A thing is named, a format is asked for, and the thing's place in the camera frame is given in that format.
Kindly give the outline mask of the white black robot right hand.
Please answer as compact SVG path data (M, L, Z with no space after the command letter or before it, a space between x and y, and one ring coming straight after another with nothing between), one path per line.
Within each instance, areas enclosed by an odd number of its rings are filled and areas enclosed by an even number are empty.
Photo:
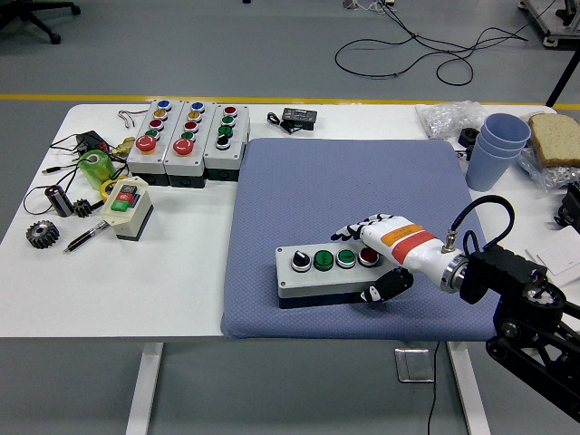
M405 217L377 214L339 229L331 239L360 240L393 265L392 271L361 293L361 299L370 303L386 301L406 291L417 272L447 293L458 292L454 279L467 258L455 247L457 234L457 230L450 229L441 241Z

